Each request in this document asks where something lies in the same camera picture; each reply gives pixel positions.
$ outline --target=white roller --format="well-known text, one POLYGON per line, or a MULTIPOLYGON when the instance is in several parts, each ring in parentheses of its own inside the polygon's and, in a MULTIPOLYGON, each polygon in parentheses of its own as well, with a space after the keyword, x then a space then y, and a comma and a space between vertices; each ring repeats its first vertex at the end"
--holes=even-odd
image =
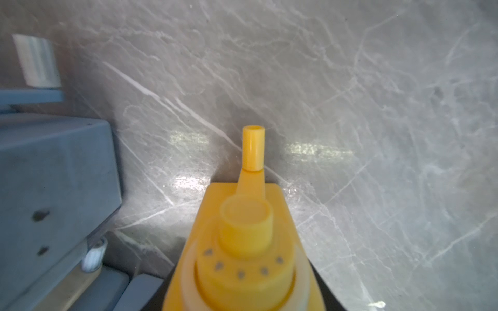
POLYGON ((35 88, 61 87, 52 43, 47 39, 12 35, 26 84, 35 88))
POLYGON ((102 237, 100 241, 92 247, 85 258, 81 261, 81 270, 83 272, 91 273, 96 271, 102 266, 102 260, 107 248, 107 240, 102 237))

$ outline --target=yellow nozzle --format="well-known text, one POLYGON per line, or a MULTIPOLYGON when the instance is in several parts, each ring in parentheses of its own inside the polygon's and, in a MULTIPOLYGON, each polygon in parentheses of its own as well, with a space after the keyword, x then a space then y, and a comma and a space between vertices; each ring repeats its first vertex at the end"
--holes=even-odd
POLYGON ((244 126, 242 129, 242 169, 256 172, 264 166, 264 127, 244 126))

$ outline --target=marble wall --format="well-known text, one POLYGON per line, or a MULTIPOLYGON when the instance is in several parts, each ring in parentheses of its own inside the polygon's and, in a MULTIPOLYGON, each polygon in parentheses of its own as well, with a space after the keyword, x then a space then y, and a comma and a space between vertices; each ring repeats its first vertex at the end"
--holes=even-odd
POLYGON ((348 310, 498 308, 495 1, 3 0, 4 87, 23 85, 13 33, 54 42, 67 95, 25 109, 114 127, 110 264, 166 275, 260 124, 348 310))

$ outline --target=yellow plastic object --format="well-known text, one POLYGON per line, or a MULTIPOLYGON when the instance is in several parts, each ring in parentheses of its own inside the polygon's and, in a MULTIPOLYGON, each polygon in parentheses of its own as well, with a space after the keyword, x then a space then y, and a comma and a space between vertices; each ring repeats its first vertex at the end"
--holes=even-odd
POLYGON ((282 190, 264 183, 264 128, 243 129, 238 183, 210 184, 163 311, 322 311, 282 190))

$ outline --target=white vein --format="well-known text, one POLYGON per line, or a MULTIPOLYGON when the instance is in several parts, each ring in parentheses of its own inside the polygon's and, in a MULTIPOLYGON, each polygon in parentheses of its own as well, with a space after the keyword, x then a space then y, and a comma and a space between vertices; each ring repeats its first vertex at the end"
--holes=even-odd
POLYGON ((168 264, 170 264, 171 266, 174 266, 175 264, 173 263, 173 261, 171 261, 171 259, 168 258, 168 256, 166 256, 166 254, 164 254, 157 246, 155 245, 149 245, 149 244, 140 244, 138 243, 137 241, 135 241, 134 239, 132 239, 131 237, 127 236, 126 234, 124 234, 123 232, 121 231, 113 231, 114 235, 116 235, 116 237, 121 240, 123 242, 124 245, 126 245, 138 258, 140 258, 140 256, 133 250, 132 246, 136 247, 138 250, 141 251, 141 253, 143 254, 144 251, 151 251, 155 254, 157 254, 159 257, 161 257, 162 259, 164 259, 168 264))
POLYGON ((346 189, 356 179, 356 177, 372 162, 373 159, 374 159, 374 157, 371 158, 368 162, 366 162, 362 167, 360 167, 360 169, 357 170, 355 175, 342 188, 340 188, 328 201, 325 202, 325 205, 330 203, 339 194, 341 194, 341 192, 344 191, 344 189, 346 189))
POLYGON ((377 23, 377 24, 375 24, 375 25, 373 25, 373 26, 370 26, 370 27, 368 27, 367 29, 365 29, 365 31, 364 31, 364 33, 363 33, 363 36, 362 36, 362 38, 361 38, 361 41, 360 41, 360 45, 359 45, 358 50, 356 51, 356 54, 355 54, 355 58, 354 58, 354 68, 356 68, 356 67, 357 67, 357 65, 358 65, 358 61, 359 61, 359 59, 360 59, 360 55, 361 55, 361 53, 362 53, 362 52, 364 52, 364 50, 363 50, 363 45, 364 45, 365 40, 367 39, 367 37, 368 37, 369 33, 370 33, 372 30, 377 29, 377 28, 381 27, 382 25, 389 23, 389 22, 390 22, 390 21, 392 21, 393 19, 398 18, 400 15, 405 14, 407 11, 408 11, 408 8, 407 8, 407 7, 406 7, 406 8, 404 8, 404 9, 401 9, 401 10, 399 10, 398 12, 394 13, 393 15, 389 16, 388 18, 386 18, 386 19, 382 20, 381 22, 379 22, 379 23, 377 23))
POLYGON ((198 115, 195 111, 193 111, 192 109, 190 109, 187 105, 185 105, 184 103, 182 103, 182 101, 179 99, 179 98, 175 98, 176 100, 176 103, 182 107, 183 109, 185 109, 194 119, 196 119, 197 121, 199 121, 199 123, 205 125, 208 129, 212 130, 213 132, 215 132, 217 135, 219 135, 220 137, 224 138, 229 144, 231 144, 232 146, 234 146, 235 148, 237 148, 238 150, 242 151, 242 149, 237 146, 237 144, 234 143, 233 140, 231 140, 228 135, 225 134, 225 132, 223 132, 222 130, 220 130, 219 128, 217 128, 216 126, 214 126, 212 123, 209 123, 206 121, 206 119, 202 118, 200 115, 198 115))
POLYGON ((489 216, 488 218, 486 218, 484 221, 482 221, 481 223, 479 223, 474 229, 470 230, 469 232, 465 233, 464 235, 462 235, 461 237, 453 240, 447 247, 445 247, 444 249, 440 250, 436 255, 434 255, 431 259, 429 259, 427 262, 429 263, 432 263, 435 259, 443 256, 444 254, 446 254, 450 249, 453 248, 453 246, 455 246, 456 244, 460 243, 461 241, 465 240, 466 238, 468 238, 469 236, 471 235, 474 235, 476 234, 477 232, 479 232, 486 223, 488 223, 488 221, 490 221, 491 219, 495 218, 496 216, 498 216, 498 213, 494 213, 493 215, 489 216))
POLYGON ((126 229, 126 228, 130 228, 130 227, 136 226, 136 225, 141 224, 142 222, 144 222, 144 221, 146 221, 146 220, 149 220, 149 219, 154 218, 154 217, 156 217, 156 216, 158 216, 158 215, 164 214, 164 213, 166 213, 167 211, 169 211, 169 208, 162 209, 162 210, 157 211, 157 212, 155 212, 154 214, 151 214, 151 215, 149 215, 149 216, 147 216, 147 217, 140 218, 139 220, 134 221, 134 222, 132 222, 132 223, 130 223, 130 224, 127 224, 127 225, 124 225, 124 226, 118 227, 118 228, 116 228, 116 230, 122 230, 122 229, 126 229))
MULTIPOLYGON (((145 165, 145 163, 133 152, 133 150, 125 143, 125 141, 121 138, 119 138, 120 142, 123 144, 123 146, 126 147, 126 149, 128 149, 130 151, 130 153, 142 164, 142 165, 145 165)), ((164 193, 163 189, 161 189, 156 183, 154 180, 152 180, 152 178, 149 177, 148 174, 144 174, 145 178, 147 178, 147 180, 150 181, 150 183, 154 186, 154 188, 156 188, 161 194, 162 196, 166 199, 166 201, 168 201, 171 205, 175 205, 175 203, 173 203, 173 201, 166 195, 166 193, 164 193)))
POLYGON ((448 52, 448 55, 446 55, 445 57, 444 63, 446 65, 449 65, 451 63, 451 61, 453 60, 453 55, 455 54, 456 49, 460 46, 463 38, 465 38, 474 29, 474 27, 476 27, 476 25, 478 24, 475 23, 474 25, 470 26, 458 37, 458 39, 455 41, 455 44, 453 44, 450 51, 448 52))
MULTIPOLYGON (((106 65, 109 69, 117 73, 121 78, 123 78, 126 82, 130 83, 132 86, 134 86, 137 90, 139 90, 142 94, 147 95, 152 97, 156 102, 158 102, 161 106, 165 107, 169 112, 171 112, 177 119, 180 121, 184 126, 189 127, 186 125, 182 119, 173 111, 173 109, 168 106, 167 104, 163 103, 161 100, 161 97, 154 93, 153 91, 149 90, 148 88, 144 87, 142 84, 138 83, 136 80, 132 79, 130 76, 119 70, 118 68, 114 67, 113 65, 109 64, 108 62, 102 62, 104 65, 106 65)), ((166 101, 168 104, 171 106, 174 106, 170 101, 166 101)))

